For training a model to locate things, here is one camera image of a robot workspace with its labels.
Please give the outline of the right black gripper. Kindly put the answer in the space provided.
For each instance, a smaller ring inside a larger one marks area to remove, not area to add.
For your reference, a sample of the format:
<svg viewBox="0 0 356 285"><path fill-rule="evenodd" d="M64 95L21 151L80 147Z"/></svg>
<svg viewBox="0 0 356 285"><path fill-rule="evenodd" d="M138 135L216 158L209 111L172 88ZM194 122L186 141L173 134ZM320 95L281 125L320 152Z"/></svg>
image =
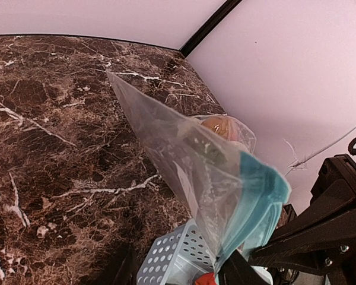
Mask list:
<svg viewBox="0 0 356 285"><path fill-rule="evenodd" d="M314 275L356 268L356 162L347 154L326 158L306 210L280 227L249 264Z"/></svg>

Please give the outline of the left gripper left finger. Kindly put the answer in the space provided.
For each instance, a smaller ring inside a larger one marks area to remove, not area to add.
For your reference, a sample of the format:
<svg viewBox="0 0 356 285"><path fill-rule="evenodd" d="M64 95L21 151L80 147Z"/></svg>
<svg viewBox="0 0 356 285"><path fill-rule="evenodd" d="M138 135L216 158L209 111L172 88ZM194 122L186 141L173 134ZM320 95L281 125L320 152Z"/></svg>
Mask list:
<svg viewBox="0 0 356 285"><path fill-rule="evenodd" d="M111 284L136 284L138 267L136 251L133 246L125 246L115 255L113 270L114 273Z"/></svg>

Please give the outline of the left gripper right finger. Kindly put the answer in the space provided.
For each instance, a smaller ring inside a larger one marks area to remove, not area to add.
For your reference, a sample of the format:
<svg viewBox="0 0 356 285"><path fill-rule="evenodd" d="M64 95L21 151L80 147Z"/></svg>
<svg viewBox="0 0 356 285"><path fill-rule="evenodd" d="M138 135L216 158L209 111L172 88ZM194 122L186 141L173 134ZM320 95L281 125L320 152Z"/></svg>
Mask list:
<svg viewBox="0 0 356 285"><path fill-rule="evenodd" d="M268 285L269 283L247 263L239 252L233 252L218 273L218 284Z"/></svg>

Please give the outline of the light blue plastic basket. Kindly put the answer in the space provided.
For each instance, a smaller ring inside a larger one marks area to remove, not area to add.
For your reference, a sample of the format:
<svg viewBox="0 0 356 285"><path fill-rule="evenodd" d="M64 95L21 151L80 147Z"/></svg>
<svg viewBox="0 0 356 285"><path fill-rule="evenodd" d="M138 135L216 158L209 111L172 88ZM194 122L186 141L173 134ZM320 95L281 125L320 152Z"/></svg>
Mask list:
<svg viewBox="0 0 356 285"><path fill-rule="evenodd" d="M278 219L263 222L263 216L242 216L239 211L225 226L207 219L190 219L173 232L154 241L142 263L138 284L193 284L203 274L213 273L218 284L218 273L233 252L249 264L250 254L266 245ZM250 265L265 281L272 276L262 266Z"/></svg>

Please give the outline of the clear zip bag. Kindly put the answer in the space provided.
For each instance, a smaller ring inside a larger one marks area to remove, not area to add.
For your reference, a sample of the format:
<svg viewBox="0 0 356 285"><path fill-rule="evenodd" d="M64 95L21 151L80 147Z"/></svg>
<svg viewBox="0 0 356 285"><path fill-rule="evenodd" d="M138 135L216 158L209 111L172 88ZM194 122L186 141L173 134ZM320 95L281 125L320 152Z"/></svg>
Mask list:
<svg viewBox="0 0 356 285"><path fill-rule="evenodd" d="M193 116L192 119L227 140L241 151L253 154L256 145L254 132L238 119L227 115Z"/></svg>
<svg viewBox="0 0 356 285"><path fill-rule="evenodd" d="M248 255L272 236L291 188L276 169L114 73L117 100L161 177L190 209L218 273L239 247Z"/></svg>

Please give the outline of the clear zip top bag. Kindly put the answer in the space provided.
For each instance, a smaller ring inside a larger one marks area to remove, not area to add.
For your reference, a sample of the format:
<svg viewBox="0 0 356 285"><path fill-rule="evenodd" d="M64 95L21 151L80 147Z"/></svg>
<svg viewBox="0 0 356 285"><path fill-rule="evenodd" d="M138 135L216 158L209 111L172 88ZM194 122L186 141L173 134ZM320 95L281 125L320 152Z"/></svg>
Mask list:
<svg viewBox="0 0 356 285"><path fill-rule="evenodd" d="M241 151L253 154L256 145L254 132L238 119L227 115L193 116L192 119L227 140Z"/></svg>

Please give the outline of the brown potato toy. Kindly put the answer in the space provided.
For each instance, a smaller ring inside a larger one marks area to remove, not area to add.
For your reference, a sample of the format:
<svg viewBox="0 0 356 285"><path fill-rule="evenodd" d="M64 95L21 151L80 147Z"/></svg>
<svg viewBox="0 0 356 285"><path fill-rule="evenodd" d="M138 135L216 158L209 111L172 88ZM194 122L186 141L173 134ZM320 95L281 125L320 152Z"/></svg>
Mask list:
<svg viewBox="0 0 356 285"><path fill-rule="evenodd" d="M210 116L203 120L201 125L210 129L212 132L223 137L224 139L231 139L230 120L225 116Z"/></svg>

